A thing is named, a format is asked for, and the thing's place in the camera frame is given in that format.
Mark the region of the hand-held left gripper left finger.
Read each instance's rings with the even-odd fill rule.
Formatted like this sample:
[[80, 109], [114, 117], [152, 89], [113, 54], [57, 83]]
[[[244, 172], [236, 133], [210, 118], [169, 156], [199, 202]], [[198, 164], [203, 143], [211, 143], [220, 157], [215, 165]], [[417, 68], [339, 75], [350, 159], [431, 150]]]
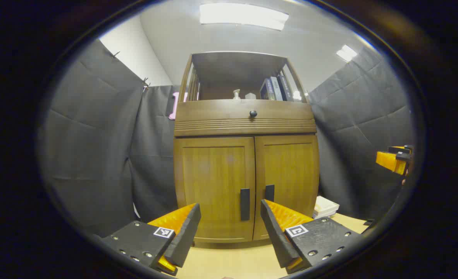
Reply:
[[100, 242], [143, 269], [175, 276], [182, 268], [202, 214], [192, 203], [148, 223], [132, 221]]

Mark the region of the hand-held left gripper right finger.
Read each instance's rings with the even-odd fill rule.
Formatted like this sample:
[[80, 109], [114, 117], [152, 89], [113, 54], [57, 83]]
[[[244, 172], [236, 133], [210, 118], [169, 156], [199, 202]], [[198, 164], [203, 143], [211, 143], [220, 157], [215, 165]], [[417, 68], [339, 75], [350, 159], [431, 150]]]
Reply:
[[322, 267], [364, 238], [329, 217], [313, 219], [267, 199], [260, 202], [260, 214], [277, 261], [288, 274]]

